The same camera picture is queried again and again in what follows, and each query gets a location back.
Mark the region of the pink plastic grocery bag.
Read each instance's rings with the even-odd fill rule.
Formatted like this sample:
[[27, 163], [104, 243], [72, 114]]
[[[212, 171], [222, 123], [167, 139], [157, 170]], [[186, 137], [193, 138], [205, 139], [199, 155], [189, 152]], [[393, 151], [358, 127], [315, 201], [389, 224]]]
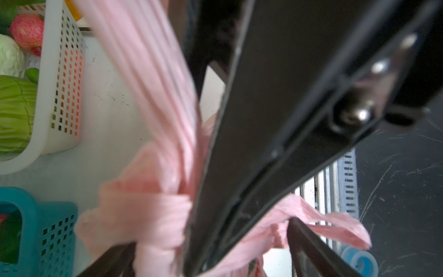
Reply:
[[167, 18], [170, 1], [76, 1], [128, 85], [153, 139], [75, 227], [94, 261], [135, 242], [138, 277], [177, 275], [179, 248], [215, 118], [201, 119], [185, 58]]

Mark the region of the teal plastic fruit basket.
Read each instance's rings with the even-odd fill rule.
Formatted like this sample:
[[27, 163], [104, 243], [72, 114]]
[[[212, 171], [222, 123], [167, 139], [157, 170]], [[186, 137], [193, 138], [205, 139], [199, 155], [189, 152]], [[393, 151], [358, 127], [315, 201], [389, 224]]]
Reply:
[[78, 209], [42, 202], [20, 188], [1, 188], [1, 276], [71, 277]]

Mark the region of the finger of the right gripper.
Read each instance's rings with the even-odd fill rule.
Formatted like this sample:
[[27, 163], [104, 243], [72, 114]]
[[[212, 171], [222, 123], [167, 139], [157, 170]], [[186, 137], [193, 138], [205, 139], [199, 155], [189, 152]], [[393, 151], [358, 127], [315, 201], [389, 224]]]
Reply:
[[188, 1], [182, 49], [200, 99], [207, 67], [226, 82], [249, 1]]
[[441, 1], [249, 1], [186, 232], [206, 273], [282, 198], [443, 88]]

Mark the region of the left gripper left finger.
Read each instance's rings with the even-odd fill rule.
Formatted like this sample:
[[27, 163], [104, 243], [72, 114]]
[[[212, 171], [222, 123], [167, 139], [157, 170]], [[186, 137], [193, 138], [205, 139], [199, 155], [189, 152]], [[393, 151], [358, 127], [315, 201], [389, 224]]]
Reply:
[[135, 250], [135, 242], [111, 247], [78, 277], [135, 277]]

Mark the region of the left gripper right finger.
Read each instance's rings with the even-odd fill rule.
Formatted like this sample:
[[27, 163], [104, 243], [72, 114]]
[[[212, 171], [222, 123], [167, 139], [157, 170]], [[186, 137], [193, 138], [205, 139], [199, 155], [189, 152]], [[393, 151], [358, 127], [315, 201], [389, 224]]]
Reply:
[[287, 241], [298, 277], [360, 276], [298, 218], [288, 222]]

